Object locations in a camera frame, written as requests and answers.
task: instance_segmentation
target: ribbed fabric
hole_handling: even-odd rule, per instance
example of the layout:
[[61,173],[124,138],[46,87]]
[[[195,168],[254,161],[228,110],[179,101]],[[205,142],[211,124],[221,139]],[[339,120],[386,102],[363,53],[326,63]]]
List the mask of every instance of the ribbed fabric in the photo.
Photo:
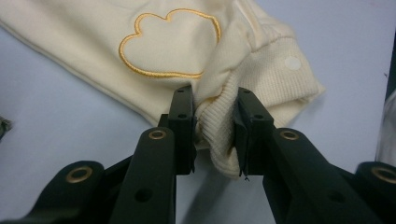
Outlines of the ribbed fabric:
[[192,85],[196,134],[229,177],[239,167],[238,87],[284,126],[323,92],[288,25],[247,0],[0,1],[0,25],[155,125]]

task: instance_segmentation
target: cream garment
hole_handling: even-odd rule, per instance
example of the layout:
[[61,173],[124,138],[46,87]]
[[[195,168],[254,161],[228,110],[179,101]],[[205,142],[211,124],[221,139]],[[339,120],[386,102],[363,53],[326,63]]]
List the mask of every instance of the cream garment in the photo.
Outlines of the cream garment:
[[155,125],[192,85],[199,145],[238,177],[232,146],[239,86],[284,126],[323,88],[289,26],[253,1],[0,1],[1,25]]

